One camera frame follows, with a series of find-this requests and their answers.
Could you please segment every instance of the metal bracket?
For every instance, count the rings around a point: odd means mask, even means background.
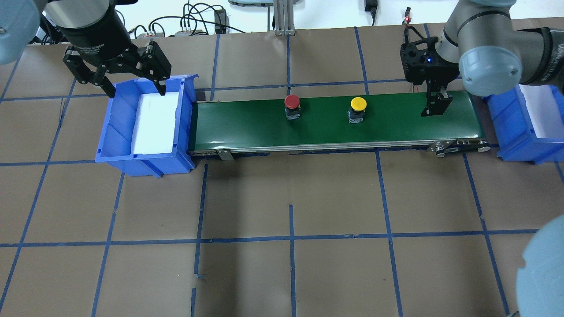
[[[231,151],[228,149],[219,149],[216,152],[222,161],[233,161],[233,155],[231,155]]]
[[[428,152],[434,152],[437,157],[445,157],[446,154],[460,152],[487,152],[490,150],[490,144],[486,140],[448,140],[435,141],[427,149]]]
[[[233,161],[233,155],[231,155],[231,151],[228,149],[211,149],[209,151],[194,151],[188,152],[191,156],[215,156],[218,155],[222,161]]]
[[[274,0],[274,19],[276,35],[295,35],[293,0]]]

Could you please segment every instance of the cable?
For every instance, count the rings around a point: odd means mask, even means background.
[[[233,30],[235,30],[235,31],[237,31],[237,32],[246,33],[245,31],[239,30],[239,29],[234,28],[234,27],[230,27],[229,25],[223,25],[223,24],[220,24],[220,23],[215,23],[215,22],[210,22],[210,21],[204,21],[204,20],[197,20],[197,19],[194,19],[193,17],[176,16],[176,15],[167,15],[167,16],[158,17],[158,18],[152,20],[152,21],[149,23],[149,25],[152,25],[153,23],[155,23],[156,21],[159,21],[159,20],[161,20],[161,19],[169,19],[169,18],[170,18],[170,19],[190,19],[190,20],[192,20],[192,21],[204,22],[204,23],[209,23],[209,24],[213,24],[213,25],[220,25],[220,26],[224,26],[224,27],[226,27],[226,28],[233,29]]]
[[[49,43],[54,44],[55,40],[53,39],[53,35],[51,34],[51,23],[47,20],[47,18],[44,15],[41,15],[41,19],[43,19],[43,22],[46,23],[47,33],[45,35],[49,35]]]
[[[198,10],[198,9],[196,8],[196,6],[206,6],[207,8],[204,9],[203,11],[200,11],[200,10]],[[217,12],[217,10],[214,9],[214,7],[220,7],[221,9],[225,10],[225,9],[223,8],[223,6],[221,6],[221,5],[213,5],[213,6],[211,6],[211,5],[207,4],[207,3],[199,2],[199,3],[195,4],[195,5],[193,5],[192,8],[189,10],[188,13],[191,14],[191,13],[192,13],[192,10],[196,10],[196,13],[198,13],[198,14],[200,15],[200,18],[201,18],[202,20],[204,20],[204,17],[202,16],[202,13],[205,12],[206,10],[208,10],[208,9],[212,9],[212,10],[214,11],[215,16],[217,16],[217,18],[218,18],[218,20],[219,20],[219,22],[220,22],[220,23],[219,23],[219,26],[220,26],[220,27],[225,27],[225,25],[223,25],[223,24],[221,23],[221,16],[220,16],[219,13]],[[204,28],[206,29],[206,32],[209,34],[208,27],[206,26],[205,23],[204,23]]]
[[[122,22],[123,22],[123,23],[124,23],[124,25],[125,25],[125,17],[124,17],[124,14],[123,14],[123,13],[121,13],[121,12],[119,12],[119,10],[116,10],[116,12],[117,12],[117,13],[119,13],[119,14],[121,15],[121,19],[123,20]]]
[[[135,38],[137,38],[137,29],[138,29],[138,28],[142,28],[143,31],[145,31],[145,33],[149,33],[149,32],[147,32],[147,29],[146,29],[144,26],[142,26],[142,25],[137,25],[137,26],[133,29],[133,33],[134,33],[134,35],[135,35]]]
[[[155,24],[158,25],[158,26],[161,28],[161,30],[162,30],[162,37],[166,37],[166,35],[165,35],[165,28],[163,28],[160,23],[153,23],[153,34],[157,34],[157,32],[155,31]]]
[[[403,40],[405,43],[409,43],[409,30],[413,30],[415,34],[417,34],[417,36],[419,36],[421,39],[425,39],[425,37],[421,35],[421,33],[419,33],[416,28],[412,27],[411,25],[406,25],[406,29],[403,31]]]

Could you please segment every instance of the grid line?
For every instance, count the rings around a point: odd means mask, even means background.
[[[362,78],[364,79],[364,92],[369,95],[368,91],[368,78],[366,76],[366,67],[364,65],[364,55],[362,54],[362,44],[360,44],[360,36],[358,34],[358,28],[354,27],[354,34],[356,36],[356,45],[358,46],[358,53],[360,55],[360,65],[362,66]]]
[[[490,240],[490,235],[486,226],[486,221],[482,218],[482,206],[480,205],[480,199],[478,197],[478,191],[476,190],[476,184],[474,183],[474,177],[472,176],[472,170],[470,169],[470,163],[468,162],[468,157],[466,153],[462,154],[464,158],[464,165],[466,166],[466,173],[468,174],[468,180],[470,181],[470,186],[472,188],[472,194],[474,195],[474,201],[476,203],[476,209],[478,211],[478,216],[480,217],[480,223],[482,224],[482,231],[484,238],[486,240],[486,246],[488,248],[488,253],[490,254],[490,261],[492,263],[493,274],[495,275],[495,280],[497,283],[497,288],[499,290],[499,295],[501,297],[501,303],[503,304],[503,309],[505,315],[509,315],[509,305],[507,303],[507,298],[505,297],[505,291],[503,290],[503,285],[501,283],[501,277],[499,275],[499,270],[497,269],[497,262],[495,260],[494,249]]]
[[[562,184],[564,184],[564,173],[562,172],[562,168],[558,162],[554,162],[556,164],[556,170],[558,171],[558,175],[560,175],[560,179],[562,180]]]
[[[290,68],[290,35],[286,35],[286,75],[287,75],[287,87],[288,95],[292,91],[292,70]]]
[[[388,247],[390,250],[391,273],[394,278],[395,299],[397,301],[396,304],[398,307],[398,316],[403,317],[402,298],[399,291],[398,269],[395,264],[394,236],[391,230],[390,214],[388,213],[386,188],[384,187],[384,175],[382,173],[382,165],[380,160],[380,150],[376,149],[375,153],[376,153],[376,165],[378,169],[378,180],[380,181],[380,192],[382,194],[382,205],[384,207],[384,218],[386,220],[386,234],[388,239]]]
[[[20,54],[20,56],[18,56],[18,58],[16,59],[16,63],[14,64],[14,68],[12,68],[12,72],[10,73],[10,76],[8,77],[8,81],[6,82],[6,87],[4,87],[4,90],[2,91],[2,95],[0,95],[0,103],[2,103],[4,101],[4,97],[6,96],[6,92],[8,92],[8,87],[10,87],[10,83],[12,82],[12,79],[14,78],[14,75],[16,73],[17,66],[20,64],[21,56],[22,56],[22,54]]]
[[[217,57],[219,55],[219,39],[220,34],[217,34],[217,38],[215,39],[215,55],[213,59],[213,73],[211,74],[211,94],[210,100],[213,100],[215,97],[215,77],[217,75]]]
[[[431,33],[429,33],[429,28],[427,27],[427,23],[423,23],[423,27],[425,28],[425,34],[427,34],[427,37],[431,37]]]
[[[294,250],[294,205],[290,204],[290,292],[292,295],[292,317],[296,317],[296,252]]]
[[[488,230],[488,235],[530,235],[538,229]],[[394,238],[403,237],[445,237],[445,236],[476,236],[484,235],[484,231],[437,231],[437,232],[399,232],[392,233]],[[216,243],[244,243],[290,240],[345,240],[345,239],[387,239],[388,234],[343,234],[343,235],[294,235],[294,236],[264,236],[240,238],[209,238],[209,239],[171,239],[171,240],[117,240],[110,245],[156,245],[156,244],[216,244]],[[100,246],[105,241],[71,241],[71,242],[33,242],[24,243],[22,248],[50,247],[50,246]],[[17,248],[18,243],[1,243],[0,248]]]
[[[204,209],[205,209],[205,202],[206,202],[206,189],[208,186],[208,164],[204,165],[204,174],[202,176],[202,193],[200,196],[200,212],[198,216],[198,233],[196,238],[196,250],[194,255],[194,276],[198,279],[201,278],[200,276],[200,250],[202,246],[202,229],[204,228]],[[190,316],[194,317],[196,311],[196,291],[197,288],[192,288],[192,297],[190,303]]]
[[[70,86],[70,90],[69,90],[68,96],[71,96],[71,95],[72,95],[72,92],[73,92],[73,90],[74,90],[75,84],[76,84],[76,80],[73,80],[73,82],[72,82],[72,84],[71,84],[71,86]],[[65,116],[66,116],[66,114],[67,114],[67,109],[68,109],[68,106],[69,106],[69,101],[70,101],[70,98],[67,98],[67,100],[65,101],[63,110],[62,110],[62,112],[61,112],[61,115],[60,115],[60,117],[59,117],[59,124],[58,124],[58,126],[57,126],[57,131],[55,132],[55,136],[53,137],[53,142],[51,143],[51,148],[50,148],[50,150],[49,150],[49,155],[48,155],[48,157],[47,157],[47,164],[46,164],[45,167],[43,168],[43,173],[41,174],[41,178],[40,178],[40,180],[39,180],[39,184],[37,185],[36,194],[35,194],[35,196],[33,197],[32,206],[31,206],[31,208],[29,209],[29,214],[28,214],[27,220],[25,221],[25,226],[24,226],[23,232],[21,233],[20,242],[18,243],[17,250],[16,250],[16,254],[15,254],[15,256],[14,256],[14,260],[12,261],[12,266],[11,266],[11,268],[10,268],[10,273],[8,274],[8,278],[7,278],[7,280],[6,280],[6,284],[5,284],[4,290],[3,290],[3,292],[2,292],[2,297],[0,297],[0,312],[2,312],[2,307],[4,306],[4,302],[5,302],[6,296],[7,296],[7,294],[8,294],[8,289],[10,288],[10,283],[12,282],[12,278],[14,277],[14,272],[15,272],[15,270],[16,270],[17,261],[18,261],[18,259],[19,259],[19,257],[20,257],[20,252],[21,252],[21,249],[22,249],[23,244],[24,244],[25,236],[26,236],[27,233],[28,233],[29,225],[30,225],[30,223],[31,223],[31,221],[32,221],[32,216],[33,216],[33,213],[34,213],[34,211],[35,211],[35,207],[36,207],[36,205],[37,205],[37,200],[39,199],[39,194],[41,193],[41,188],[43,187],[43,182],[45,181],[45,175],[47,174],[47,169],[48,169],[48,167],[49,167],[48,163],[51,161],[51,157],[53,156],[53,151],[55,150],[55,144],[56,144],[56,142],[57,142],[57,138],[59,137],[59,133],[61,132],[61,127],[62,127],[62,125],[63,125],[63,120],[65,119]]]
[[[102,289],[102,281],[104,279],[105,264],[108,260],[108,252],[110,247],[110,242],[112,241],[113,227],[116,224],[116,210],[120,205],[121,190],[124,186],[125,173],[121,173],[120,182],[117,186],[116,202],[113,205],[112,219],[109,223],[108,236],[105,241],[104,255],[102,256],[102,264],[100,265],[100,273],[98,274],[98,282],[96,284],[96,292],[94,293],[94,303],[92,304],[92,314],[91,317],[96,316],[96,310],[98,309],[98,299],[100,298],[100,291]]]

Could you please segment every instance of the green conveyor belt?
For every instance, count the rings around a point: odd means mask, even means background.
[[[189,151],[232,152],[414,146],[438,140],[484,138],[470,95],[452,92],[442,116],[421,117],[425,93],[362,96],[364,122],[350,124],[355,96],[302,98],[302,116],[288,121],[283,100],[194,105]]]

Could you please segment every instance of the blue plastic bin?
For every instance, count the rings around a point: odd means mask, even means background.
[[[186,153],[196,101],[194,78],[198,75],[172,76],[166,81],[166,92],[179,92],[175,114],[174,143],[171,153],[132,154],[131,139],[135,126],[139,97],[157,93],[154,84],[145,78],[116,84],[116,96],[108,102],[104,126],[98,143],[96,162],[106,162],[129,176],[189,173],[194,163]]]
[[[564,98],[553,89],[564,120]],[[490,108],[500,150],[497,156],[504,161],[564,162],[564,138],[538,138],[519,86],[505,94],[492,95],[485,100]]]

